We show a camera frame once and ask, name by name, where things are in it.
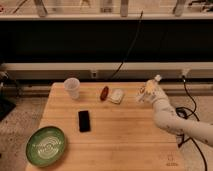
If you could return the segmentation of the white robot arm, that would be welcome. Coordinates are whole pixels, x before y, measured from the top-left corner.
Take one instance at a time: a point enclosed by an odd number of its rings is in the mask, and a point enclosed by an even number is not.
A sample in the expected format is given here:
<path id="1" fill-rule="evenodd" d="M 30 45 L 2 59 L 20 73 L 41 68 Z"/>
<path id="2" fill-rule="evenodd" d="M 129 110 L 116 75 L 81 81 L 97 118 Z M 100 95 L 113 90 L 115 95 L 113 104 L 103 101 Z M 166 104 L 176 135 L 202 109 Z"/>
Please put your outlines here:
<path id="1" fill-rule="evenodd" d="M 168 96 L 159 85 L 159 79 L 148 80 L 145 98 L 154 110 L 154 123 L 169 133 L 185 133 L 196 140 L 213 147 L 213 124 L 187 120 L 176 114 Z"/>

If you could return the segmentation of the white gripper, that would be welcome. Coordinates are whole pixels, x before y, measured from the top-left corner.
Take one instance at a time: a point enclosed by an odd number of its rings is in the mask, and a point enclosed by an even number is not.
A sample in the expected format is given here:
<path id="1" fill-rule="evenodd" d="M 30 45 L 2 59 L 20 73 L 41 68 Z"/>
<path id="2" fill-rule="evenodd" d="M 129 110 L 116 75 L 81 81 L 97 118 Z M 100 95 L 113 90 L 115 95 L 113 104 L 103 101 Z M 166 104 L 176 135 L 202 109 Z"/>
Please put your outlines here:
<path id="1" fill-rule="evenodd" d="M 159 85 L 161 79 L 160 75 L 156 75 L 152 80 L 146 82 L 145 95 L 147 102 L 154 103 L 156 100 L 167 98 L 167 95 Z"/>

